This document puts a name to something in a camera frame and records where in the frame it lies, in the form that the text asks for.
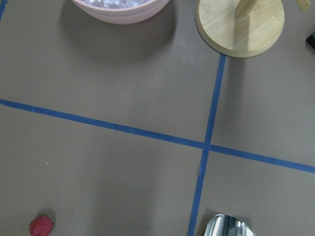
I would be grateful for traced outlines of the pink bowl of ice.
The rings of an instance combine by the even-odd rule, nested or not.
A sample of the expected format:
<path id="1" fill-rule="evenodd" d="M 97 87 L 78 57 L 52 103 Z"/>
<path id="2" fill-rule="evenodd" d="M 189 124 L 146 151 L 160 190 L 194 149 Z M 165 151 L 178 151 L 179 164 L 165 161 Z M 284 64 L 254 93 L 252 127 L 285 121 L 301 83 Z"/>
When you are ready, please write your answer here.
<path id="1" fill-rule="evenodd" d="M 72 2 L 98 20 L 117 25 L 130 25 L 155 16 L 169 3 L 169 0 L 149 0 L 139 6 L 121 9 L 93 6 L 82 0 L 73 0 Z"/>

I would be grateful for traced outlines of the steel ice scoop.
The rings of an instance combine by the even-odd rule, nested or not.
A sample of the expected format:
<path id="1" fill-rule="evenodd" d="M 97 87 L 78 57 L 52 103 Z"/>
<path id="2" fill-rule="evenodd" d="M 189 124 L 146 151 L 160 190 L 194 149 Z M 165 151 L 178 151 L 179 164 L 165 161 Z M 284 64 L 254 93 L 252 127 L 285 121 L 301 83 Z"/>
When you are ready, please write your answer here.
<path id="1" fill-rule="evenodd" d="M 257 236 L 242 220 L 227 214 L 217 214 L 208 222 L 204 236 Z"/>

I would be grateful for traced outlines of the red strawberry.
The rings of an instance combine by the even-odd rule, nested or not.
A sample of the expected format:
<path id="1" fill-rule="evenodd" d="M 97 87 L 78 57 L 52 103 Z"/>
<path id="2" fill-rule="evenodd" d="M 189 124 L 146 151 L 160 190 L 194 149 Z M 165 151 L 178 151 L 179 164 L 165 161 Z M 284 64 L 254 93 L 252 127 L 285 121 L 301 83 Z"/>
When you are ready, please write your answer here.
<path id="1" fill-rule="evenodd" d="M 29 233 L 31 236 L 48 236 L 55 226 L 53 219 L 45 214 L 31 221 Z"/>

